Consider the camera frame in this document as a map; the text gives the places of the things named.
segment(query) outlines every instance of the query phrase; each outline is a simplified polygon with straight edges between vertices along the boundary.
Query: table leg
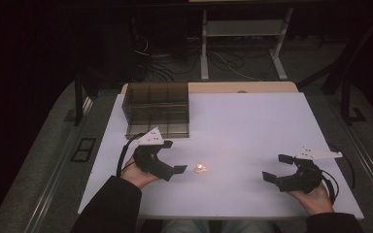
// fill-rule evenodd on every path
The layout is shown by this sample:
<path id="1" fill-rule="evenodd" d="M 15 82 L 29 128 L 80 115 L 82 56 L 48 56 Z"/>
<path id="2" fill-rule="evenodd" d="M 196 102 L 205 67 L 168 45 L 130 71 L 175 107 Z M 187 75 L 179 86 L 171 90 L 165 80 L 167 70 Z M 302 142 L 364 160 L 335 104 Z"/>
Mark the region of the table leg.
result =
<path id="1" fill-rule="evenodd" d="M 208 81 L 208 60 L 207 60 L 207 11 L 204 10 L 202 17 L 202 51 L 201 51 L 201 80 Z"/>
<path id="2" fill-rule="evenodd" d="M 281 25 L 280 34 L 278 36 L 277 46 L 270 51 L 271 59 L 274 62 L 275 69 L 277 70 L 280 80 L 285 81 L 288 79 L 286 71 L 284 70 L 283 64 L 280 60 L 280 50 L 283 46 L 284 39 L 287 34 L 290 17 L 292 16 L 293 8 L 288 8 L 286 16 L 284 17 L 283 24 Z"/>

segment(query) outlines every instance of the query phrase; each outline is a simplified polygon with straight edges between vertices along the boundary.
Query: person's arm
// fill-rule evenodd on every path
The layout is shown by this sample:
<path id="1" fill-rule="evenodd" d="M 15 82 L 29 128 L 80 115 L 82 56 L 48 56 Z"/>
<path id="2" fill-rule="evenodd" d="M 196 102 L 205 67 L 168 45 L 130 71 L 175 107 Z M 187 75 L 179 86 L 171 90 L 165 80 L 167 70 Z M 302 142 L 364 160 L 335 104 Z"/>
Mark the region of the person's arm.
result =
<path id="1" fill-rule="evenodd" d="M 310 215 L 307 218 L 307 232 L 363 233 L 354 215 L 334 212 L 322 183 L 308 194 L 302 191 L 292 191 L 288 194 L 296 198 Z"/>
<path id="2" fill-rule="evenodd" d="M 81 212 L 71 232 L 135 232 L 143 188 L 157 177 L 131 158 L 120 178 L 111 176 Z"/>

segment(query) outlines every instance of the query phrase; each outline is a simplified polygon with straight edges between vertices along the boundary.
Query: transparent plastic box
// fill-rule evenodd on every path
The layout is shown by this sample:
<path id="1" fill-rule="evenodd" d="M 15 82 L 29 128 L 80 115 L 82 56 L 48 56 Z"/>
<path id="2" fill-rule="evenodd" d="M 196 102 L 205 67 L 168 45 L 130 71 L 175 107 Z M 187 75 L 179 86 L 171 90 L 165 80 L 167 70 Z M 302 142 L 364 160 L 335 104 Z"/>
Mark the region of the transparent plastic box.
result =
<path id="1" fill-rule="evenodd" d="M 155 127 L 163 138 L 189 137 L 187 83 L 130 83 L 122 109 L 127 139 Z"/>

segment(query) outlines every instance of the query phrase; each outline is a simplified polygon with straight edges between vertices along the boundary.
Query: human hand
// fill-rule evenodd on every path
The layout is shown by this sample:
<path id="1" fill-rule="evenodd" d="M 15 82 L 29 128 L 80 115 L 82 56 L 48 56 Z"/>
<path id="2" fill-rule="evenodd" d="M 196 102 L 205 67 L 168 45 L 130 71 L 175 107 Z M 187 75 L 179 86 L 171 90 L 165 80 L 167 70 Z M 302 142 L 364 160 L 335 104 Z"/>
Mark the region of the human hand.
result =
<path id="1" fill-rule="evenodd" d="M 120 177 L 124 180 L 127 180 L 140 189 L 142 189 L 148 183 L 159 180 L 158 177 L 143 172 L 136 164 L 133 156 L 126 162 L 125 167 L 123 168 Z"/>
<path id="2" fill-rule="evenodd" d="M 288 194 L 296 198 L 311 216 L 334 212 L 326 188 L 322 183 L 307 194 L 303 191 L 291 191 Z"/>

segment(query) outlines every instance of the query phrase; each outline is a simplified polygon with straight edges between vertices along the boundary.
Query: small orange object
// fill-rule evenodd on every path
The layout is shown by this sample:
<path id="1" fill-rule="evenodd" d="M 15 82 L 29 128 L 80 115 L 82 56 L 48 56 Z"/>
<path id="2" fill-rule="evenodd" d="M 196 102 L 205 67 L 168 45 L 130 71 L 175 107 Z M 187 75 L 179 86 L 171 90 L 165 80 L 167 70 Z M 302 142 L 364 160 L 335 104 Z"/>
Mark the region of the small orange object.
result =
<path id="1" fill-rule="evenodd" d="M 207 167 L 203 163 L 197 163 L 195 168 L 193 169 L 193 172 L 195 173 L 204 173 L 208 171 Z"/>

